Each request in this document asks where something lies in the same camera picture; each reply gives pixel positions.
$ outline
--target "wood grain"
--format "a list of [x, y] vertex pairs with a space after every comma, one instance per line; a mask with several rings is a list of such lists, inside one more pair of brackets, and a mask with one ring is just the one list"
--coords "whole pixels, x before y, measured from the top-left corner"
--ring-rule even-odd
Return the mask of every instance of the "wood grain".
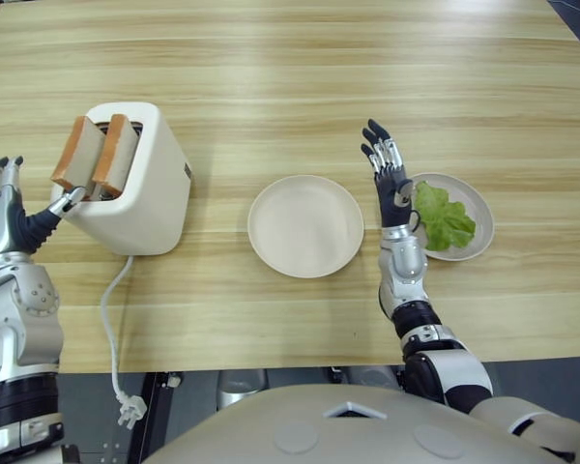
[[[482, 256], [430, 261], [444, 322], [483, 360], [580, 356], [580, 43], [543, 0], [44, 0], [0, 14], [0, 156], [40, 209], [73, 117], [148, 101], [193, 167], [183, 240], [112, 298], [126, 371], [400, 363], [376, 300], [379, 220], [359, 151], [374, 117], [409, 174], [476, 187]], [[257, 193], [329, 177], [365, 218], [358, 256], [298, 280], [250, 248]], [[98, 301], [124, 258], [71, 225], [38, 253], [62, 294], [66, 372], [109, 370]]]

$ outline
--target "white power cord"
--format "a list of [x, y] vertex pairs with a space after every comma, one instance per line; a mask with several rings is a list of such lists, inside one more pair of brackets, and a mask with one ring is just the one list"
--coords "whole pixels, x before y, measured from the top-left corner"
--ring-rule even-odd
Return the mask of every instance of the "white power cord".
[[120, 389], [118, 385], [118, 348], [116, 343], [116, 336], [112, 330], [112, 326], [109, 323], [109, 316], [107, 314], [107, 304], [109, 302], [109, 297], [111, 296], [114, 288], [120, 283], [120, 281], [129, 272], [133, 264], [133, 256], [130, 256], [125, 263], [123, 270], [114, 277], [112, 283], [109, 284], [103, 296], [101, 297], [101, 318], [103, 320], [103, 326], [105, 327], [105, 333], [107, 334], [107, 339], [109, 340], [109, 348], [112, 355], [112, 387], [116, 393], [116, 399], [121, 404], [120, 407], [120, 418], [118, 419], [118, 424], [122, 425], [125, 421], [127, 422], [127, 428], [129, 430], [133, 429], [133, 426], [137, 421], [144, 417], [146, 414], [146, 403], [140, 396], [128, 396], [124, 391]]

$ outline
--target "lettuce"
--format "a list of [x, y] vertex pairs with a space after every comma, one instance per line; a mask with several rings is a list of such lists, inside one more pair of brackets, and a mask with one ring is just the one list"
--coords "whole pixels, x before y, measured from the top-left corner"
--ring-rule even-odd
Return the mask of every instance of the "lettuce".
[[449, 202], [449, 192], [431, 187], [426, 181], [417, 184], [415, 208], [427, 236], [426, 249], [443, 251], [451, 246], [466, 247], [475, 237], [475, 222], [466, 216], [464, 204]]

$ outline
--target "robot forearm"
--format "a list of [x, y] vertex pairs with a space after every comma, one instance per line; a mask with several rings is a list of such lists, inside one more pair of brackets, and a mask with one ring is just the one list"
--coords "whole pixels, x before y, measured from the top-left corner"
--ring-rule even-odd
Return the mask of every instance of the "robot forearm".
[[362, 151], [374, 168], [383, 225], [379, 300], [401, 339], [404, 389], [468, 413], [491, 397], [489, 377], [430, 304], [423, 289], [427, 258], [409, 225], [413, 182], [389, 133], [372, 120], [368, 127], [363, 136], [373, 150], [362, 145]]
[[[84, 188], [66, 192], [27, 217], [18, 169], [22, 158], [0, 159], [0, 462], [44, 450], [64, 436], [56, 374], [63, 345], [58, 294], [32, 255]], [[27, 454], [24, 462], [79, 462], [77, 449]], [[45, 456], [45, 461], [36, 460]]]

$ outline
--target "empty plate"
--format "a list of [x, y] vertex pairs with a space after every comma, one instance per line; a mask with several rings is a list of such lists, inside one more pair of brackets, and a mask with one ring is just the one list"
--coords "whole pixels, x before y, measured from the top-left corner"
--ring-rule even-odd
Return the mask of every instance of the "empty plate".
[[292, 277], [327, 276], [357, 254], [363, 216], [352, 195], [317, 176], [280, 179], [257, 196], [247, 229], [255, 252]]
[[[446, 174], [428, 172], [417, 174], [412, 177], [415, 186], [422, 181], [426, 181], [431, 187], [445, 189], [449, 192], [449, 201], [460, 201], [466, 208], [466, 215], [472, 219], [475, 224], [475, 237], [463, 248], [450, 246], [443, 251], [425, 250], [425, 254], [432, 258], [442, 259], [445, 261], [464, 261], [471, 259], [483, 253], [492, 243], [494, 238], [494, 217], [490, 208], [483, 197], [474, 188], [463, 181]], [[423, 248], [427, 245], [425, 229], [421, 224], [415, 235]]]

